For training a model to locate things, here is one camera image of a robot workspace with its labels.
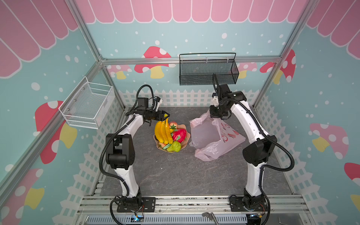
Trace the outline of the yellow banana bunch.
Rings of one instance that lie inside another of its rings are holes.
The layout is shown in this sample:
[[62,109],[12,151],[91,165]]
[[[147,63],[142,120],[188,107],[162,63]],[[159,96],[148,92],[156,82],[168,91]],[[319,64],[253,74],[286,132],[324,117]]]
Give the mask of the yellow banana bunch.
[[158,140],[159,143],[161,144],[172,144],[173,143],[173,138],[171,137],[170,134],[170,128],[169,128],[169,124],[168,124],[168,117],[170,115],[168,114],[164,114],[165,120],[164,121],[158,121],[156,123],[155,126],[155,137]]

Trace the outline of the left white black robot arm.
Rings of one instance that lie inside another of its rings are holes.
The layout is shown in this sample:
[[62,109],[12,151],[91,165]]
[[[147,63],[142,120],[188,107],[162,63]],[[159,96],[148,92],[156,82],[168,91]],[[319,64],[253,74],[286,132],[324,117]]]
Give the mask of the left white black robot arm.
[[164,122],[170,117],[167,112],[158,109],[161,103],[162,99],[154,95],[150,85],[142,85],[136,93],[134,105],[126,112],[126,122],[119,130],[106,136],[106,144],[100,154],[101,173],[119,180],[121,184],[122,195],[116,197],[114,203],[131,211],[143,206],[133,171],[136,157],[133,136],[144,123]]

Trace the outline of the pink printed plastic bag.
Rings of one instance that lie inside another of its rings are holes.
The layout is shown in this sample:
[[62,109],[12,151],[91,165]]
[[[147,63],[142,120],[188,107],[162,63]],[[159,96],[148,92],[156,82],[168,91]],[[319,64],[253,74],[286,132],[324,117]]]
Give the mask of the pink printed plastic bag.
[[221,119],[214,119],[207,111],[190,121],[191,143],[195,157],[202,161],[213,161],[228,153],[246,138]]

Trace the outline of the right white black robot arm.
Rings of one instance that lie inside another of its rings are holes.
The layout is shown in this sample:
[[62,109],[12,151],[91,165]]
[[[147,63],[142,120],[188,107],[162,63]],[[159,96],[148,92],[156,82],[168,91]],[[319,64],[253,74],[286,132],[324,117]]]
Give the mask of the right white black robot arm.
[[[229,198],[232,211],[269,209],[270,201],[263,190],[264,170],[269,168],[280,172],[291,171],[295,166],[294,158],[285,147],[278,143],[275,136],[271,136],[263,129],[242,92],[231,92],[227,84],[218,82],[216,74],[212,75],[212,84],[215,92],[212,95],[213,105],[210,106],[210,116],[222,120],[232,115],[236,116],[249,141],[249,146],[242,152],[247,162],[247,184],[243,197]],[[288,167],[279,168],[267,164],[275,147],[288,156],[290,160]]]

